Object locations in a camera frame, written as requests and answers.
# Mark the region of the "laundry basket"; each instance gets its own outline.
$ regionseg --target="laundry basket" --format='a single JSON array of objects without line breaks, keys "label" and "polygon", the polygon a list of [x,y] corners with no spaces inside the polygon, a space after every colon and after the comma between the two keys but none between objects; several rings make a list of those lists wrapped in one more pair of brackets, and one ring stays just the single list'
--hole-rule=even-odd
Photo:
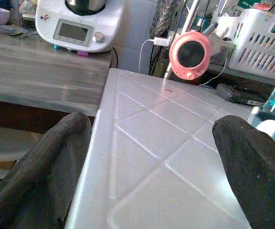
[{"label": "laundry basket", "polygon": [[247,9],[239,17],[213,20],[218,22],[216,34],[234,43],[229,68],[275,79],[275,14]]}]

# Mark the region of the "pink round speaker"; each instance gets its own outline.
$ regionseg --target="pink round speaker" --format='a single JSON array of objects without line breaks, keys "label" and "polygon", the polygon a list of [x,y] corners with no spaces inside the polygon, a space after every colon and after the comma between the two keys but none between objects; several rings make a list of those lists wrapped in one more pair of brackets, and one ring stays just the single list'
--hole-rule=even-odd
[{"label": "pink round speaker", "polygon": [[186,32],[176,38],[169,50],[171,68],[183,80],[200,77],[207,70],[210,57],[209,39],[196,31]]}]

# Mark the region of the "display screen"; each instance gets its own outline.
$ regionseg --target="display screen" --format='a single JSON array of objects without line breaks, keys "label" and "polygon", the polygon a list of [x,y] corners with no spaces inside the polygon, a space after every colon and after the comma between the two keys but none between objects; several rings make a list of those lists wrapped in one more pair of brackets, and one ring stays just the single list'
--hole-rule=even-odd
[{"label": "display screen", "polygon": [[66,23],[62,23],[61,28],[59,30],[59,36],[68,37],[80,41],[85,40],[87,33],[88,29],[86,28],[81,28]]}]

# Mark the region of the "gray marble counter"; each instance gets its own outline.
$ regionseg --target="gray marble counter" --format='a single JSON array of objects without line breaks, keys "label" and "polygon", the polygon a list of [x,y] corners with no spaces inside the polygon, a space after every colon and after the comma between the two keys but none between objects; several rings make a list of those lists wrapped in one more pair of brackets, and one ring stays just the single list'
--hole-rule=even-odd
[{"label": "gray marble counter", "polygon": [[85,58],[0,34],[0,101],[95,116],[110,62],[110,52]]}]

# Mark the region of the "white countertop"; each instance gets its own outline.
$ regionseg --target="white countertop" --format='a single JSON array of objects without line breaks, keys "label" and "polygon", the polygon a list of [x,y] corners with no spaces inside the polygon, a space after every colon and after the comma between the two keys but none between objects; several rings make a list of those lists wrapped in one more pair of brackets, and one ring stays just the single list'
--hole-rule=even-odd
[{"label": "white countertop", "polygon": [[110,69],[67,229],[251,228],[212,137],[251,108],[213,89]]}]

